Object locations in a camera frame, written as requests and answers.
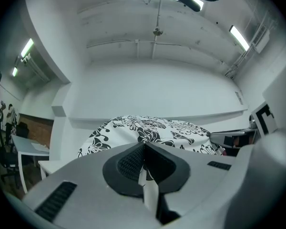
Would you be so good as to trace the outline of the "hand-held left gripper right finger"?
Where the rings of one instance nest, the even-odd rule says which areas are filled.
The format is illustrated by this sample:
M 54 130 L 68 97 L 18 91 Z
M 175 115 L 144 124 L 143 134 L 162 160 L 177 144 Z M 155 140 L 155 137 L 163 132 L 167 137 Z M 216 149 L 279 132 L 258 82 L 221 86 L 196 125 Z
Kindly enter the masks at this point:
M 223 229 L 227 198 L 219 185 L 234 160 L 144 145 L 146 229 Z

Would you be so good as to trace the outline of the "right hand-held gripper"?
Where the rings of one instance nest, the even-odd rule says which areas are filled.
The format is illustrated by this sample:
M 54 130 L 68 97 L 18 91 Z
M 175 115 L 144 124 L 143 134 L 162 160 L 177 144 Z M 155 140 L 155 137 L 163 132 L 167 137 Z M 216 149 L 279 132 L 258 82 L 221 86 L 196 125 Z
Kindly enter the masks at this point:
M 242 148 L 254 143 L 257 131 L 260 137 L 278 129 L 274 115 L 267 103 L 262 103 L 249 116 L 249 128 L 210 134 L 210 141 L 223 148 Z

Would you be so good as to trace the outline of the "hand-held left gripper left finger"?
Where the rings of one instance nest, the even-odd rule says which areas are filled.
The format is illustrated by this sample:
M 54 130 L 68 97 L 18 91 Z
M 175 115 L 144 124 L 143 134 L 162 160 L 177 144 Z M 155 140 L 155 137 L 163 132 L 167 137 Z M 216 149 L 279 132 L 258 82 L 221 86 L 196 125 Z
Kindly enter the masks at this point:
M 69 162 L 35 185 L 23 198 L 31 210 L 62 182 L 76 188 L 66 201 L 54 225 L 65 229 L 157 229 L 161 227 L 141 198 L 122 196 L 112 190 L 102 174 L 104 163 L 113 155 L 132 147 L 123 145 L 85 155 Z

